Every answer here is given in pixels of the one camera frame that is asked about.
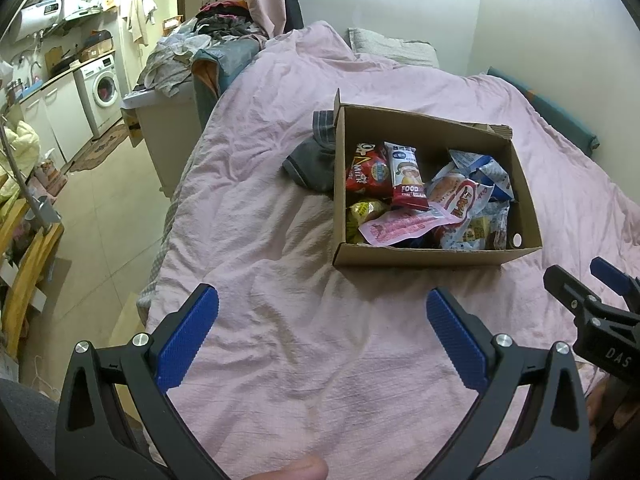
finger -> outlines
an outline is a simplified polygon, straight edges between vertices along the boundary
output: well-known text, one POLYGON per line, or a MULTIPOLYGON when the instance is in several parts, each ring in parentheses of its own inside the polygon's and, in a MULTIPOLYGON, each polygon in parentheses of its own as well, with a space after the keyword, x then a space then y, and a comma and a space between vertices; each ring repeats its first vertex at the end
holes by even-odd
POLYGON ((326 480, 329 468, 318 456, 305 456, 278 471, 259 473, 244 480, 326 480))

pillow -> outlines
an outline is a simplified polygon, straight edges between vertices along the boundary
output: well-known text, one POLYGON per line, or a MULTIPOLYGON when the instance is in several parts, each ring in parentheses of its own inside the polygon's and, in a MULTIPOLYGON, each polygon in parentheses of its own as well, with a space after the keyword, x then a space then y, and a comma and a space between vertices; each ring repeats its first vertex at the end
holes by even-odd
POLYGON ((350 28, 351 49, 393 59, 398 63, 440 68, 436 50, 426 41, 396 40, 364 28, 350 28))
POLYGON ((593 150, 600 145, 598 137, 593 132, 579 120, 575 119, 569 112, 564 110, 564 108, 559 107, 555 102, 542 95, 536 94, 524 83, 517 81, 492 66, 489 67, 487 75, 499 77, 515 86, 521 94, 527 98, 527 101, 533 106, 534 110, 540 114, 540 117, 549 123, 558 133, 562 134, 575 146, 580 148, 586 156, 591 157, 593 150))

bed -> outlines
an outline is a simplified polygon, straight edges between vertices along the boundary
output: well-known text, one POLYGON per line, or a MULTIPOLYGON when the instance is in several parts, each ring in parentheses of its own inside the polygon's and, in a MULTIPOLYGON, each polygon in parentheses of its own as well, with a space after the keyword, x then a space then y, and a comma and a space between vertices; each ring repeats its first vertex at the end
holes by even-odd
MULTIPOLYGON (((623 306, 589 274, 598 255, 640 274, 640 207, 518 90, 492 76, 355 55, 318 22, 271 40, 216 105, 139 306, 152 330, 200 282, 218 290, 218 320, 169 396, 232 478, 308 452, 327 460, 329 478, 414 478, 475 395, 426 321, 428 291, 446 286, 492 332, 548 348, 575 338, 571 316, 543 288, 548 266, 623 306), (298 187, 281 165, 337 88, 355 104, 511 126, 544 249, 502 267, 332 267, 332 201, 298 187)), ((588 382, 594 370, 582 371, 588 382)), ((511 410, 489 455, 516 417, 511 410)))

metal screw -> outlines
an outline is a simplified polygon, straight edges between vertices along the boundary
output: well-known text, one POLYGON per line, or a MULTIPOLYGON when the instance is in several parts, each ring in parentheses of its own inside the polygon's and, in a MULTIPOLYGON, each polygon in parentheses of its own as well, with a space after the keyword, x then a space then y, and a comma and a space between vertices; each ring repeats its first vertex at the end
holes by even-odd
POLYGON ((81 341, 76 345, 76 352, 79 354, 84 354, 89 349, 88 341, 81 341))
POLYGON ((513 344, 513 339, 511 339, 511 337, 506 334, 498 334, 495 337, 495 342, 498 343, 498 346, 503 346, 505 348, 508 348, 513 344))
POLYGON ((141 332, 133 336, 133 346, 144 346, 149 342, 149 334, 141 332))
POLYGON ((556 352, 567 355, 569 353, 569 345, 564 341, 558 341, 556 343, 556 352))

kitchen faucet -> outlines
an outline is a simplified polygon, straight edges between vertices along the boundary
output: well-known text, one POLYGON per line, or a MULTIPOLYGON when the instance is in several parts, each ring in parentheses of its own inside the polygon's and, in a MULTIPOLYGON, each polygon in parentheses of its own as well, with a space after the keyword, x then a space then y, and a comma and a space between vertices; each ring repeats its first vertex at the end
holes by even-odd
POLYGON ((38 67, 42 68, 42 65, 38 61, 34 61, 33 63, 31 63, 31 67, 29 69, 29 74, 31 75, 31 84, 30 84, 30 86, 33 85, 36 82, 36 79, 33 76, 33 67, 35 65, 37 65, 38 67))

